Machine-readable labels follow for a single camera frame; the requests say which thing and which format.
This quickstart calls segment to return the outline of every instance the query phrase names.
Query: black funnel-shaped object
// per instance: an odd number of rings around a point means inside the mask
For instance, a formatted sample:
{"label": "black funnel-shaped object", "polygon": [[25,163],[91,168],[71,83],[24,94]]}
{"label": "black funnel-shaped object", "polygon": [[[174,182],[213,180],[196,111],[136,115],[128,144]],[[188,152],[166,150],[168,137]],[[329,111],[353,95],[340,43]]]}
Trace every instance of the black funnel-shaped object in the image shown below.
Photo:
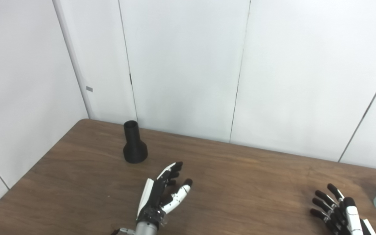
{"label": "black funnel-shaped object", "polygon": [[124,123],[127,143],[124,146],[124,158],[129,163],[140,163],[148,157],[148,147],[140,140],[139,125],[136,121]]}

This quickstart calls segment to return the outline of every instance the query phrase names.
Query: table surface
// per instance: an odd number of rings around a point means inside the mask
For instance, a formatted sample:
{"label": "table surface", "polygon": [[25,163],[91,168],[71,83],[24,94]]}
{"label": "table surface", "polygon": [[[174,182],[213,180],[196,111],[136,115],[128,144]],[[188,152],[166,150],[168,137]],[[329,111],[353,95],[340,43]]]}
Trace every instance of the table surface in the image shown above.
{"label": "table surface", "polygon": [[328,235],[309,209],[333,183],[376,230],[376,169],[141,129],[149,156],[127,163],[122,125],[79,121],[0,200],[0,235],[109,235],[135,227],[147,178],[183,161],[193,187],[159,234]]}

